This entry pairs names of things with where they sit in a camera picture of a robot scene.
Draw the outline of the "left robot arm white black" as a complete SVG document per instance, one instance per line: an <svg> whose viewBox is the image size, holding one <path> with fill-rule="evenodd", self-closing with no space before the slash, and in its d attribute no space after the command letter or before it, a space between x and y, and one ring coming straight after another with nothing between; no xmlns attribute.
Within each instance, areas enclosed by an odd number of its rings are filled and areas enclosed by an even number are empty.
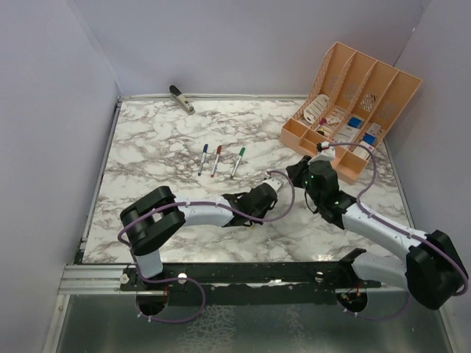
<svg viewBox="0 0 471 353"><path fill-rule="evenodd" d="M277 203L277 192L283 183L267 179L248 192L224 194L217 205L189 204L190 199L175 196L170 187L161 186L121 211L135 261L140 268L137 281L143 288L154 290L163 279L159 248L180 228L212 225L248 227L261 224Z"/></svg>

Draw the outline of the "red marker pen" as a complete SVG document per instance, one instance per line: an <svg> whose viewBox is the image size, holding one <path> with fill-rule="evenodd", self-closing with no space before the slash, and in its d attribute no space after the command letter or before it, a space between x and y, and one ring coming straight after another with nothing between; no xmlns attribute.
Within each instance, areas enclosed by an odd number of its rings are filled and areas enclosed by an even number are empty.
<svg viewBox="0 0 471 353"><path fill-rule="evenodd" d="M212 166L212 169L211 169L211 173L210 173L211 178L215 177L217 165L218 165L218 162L219 162L219 158L220 158L220 155L218 155L216 153L216 156L215 156L215 159L214 159L214 162L213 162L213 166Z"/></svg>

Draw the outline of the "blue marker pen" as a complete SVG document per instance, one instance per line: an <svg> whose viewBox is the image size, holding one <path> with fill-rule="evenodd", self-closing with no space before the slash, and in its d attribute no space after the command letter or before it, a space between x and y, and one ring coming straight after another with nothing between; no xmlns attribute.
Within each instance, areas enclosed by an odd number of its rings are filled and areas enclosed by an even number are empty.
<svg viewBox="0 0 471 353"><path fill-rule="evenodd" d="M201 159L200 159L200 162L199 162L199 168L198 168L198 173L197 173L198 176L202 175L202 170L203 170L203 167L204 167L204 164L205 164L207 153L203 153L203 150L202 150L202 156L201 156Z"/></svg>

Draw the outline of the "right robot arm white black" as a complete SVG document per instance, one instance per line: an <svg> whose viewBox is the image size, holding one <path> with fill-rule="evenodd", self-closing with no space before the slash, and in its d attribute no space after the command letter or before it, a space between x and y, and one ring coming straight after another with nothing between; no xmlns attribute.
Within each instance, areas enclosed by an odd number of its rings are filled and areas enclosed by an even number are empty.
<svg viewBox="0 0 471 353"><path fill-rule="evenodd" d="M363 253L341 266L338 278L343 286L354 288L364 279L387 283L407 290L431 310L467 292L469 276L447 234L405 227L363 206L340 189L328 160L304 156L286 170L294 187L305 191L324 221L362 235L393 254L386 259Z"/></svg>

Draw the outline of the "green marker pen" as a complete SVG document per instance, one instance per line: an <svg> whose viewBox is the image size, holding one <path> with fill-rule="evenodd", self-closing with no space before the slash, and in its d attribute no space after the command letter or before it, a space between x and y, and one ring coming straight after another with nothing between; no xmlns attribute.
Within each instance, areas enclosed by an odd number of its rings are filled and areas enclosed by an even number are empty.
<svg viewBox="0 0 471 353"><path fill-rule="evenodd" d="M237 171L237 169L238 169L238 167L239 167L239 165L240 165L240 163L241 163L242 157L239 156L239 153L238 153L237 160L236 160L235 165L233 166L233 169L232 169L231 174L230 174L230 178L231 178L231 179L233 179L234 176L236 175L236 171Z"/></svg>

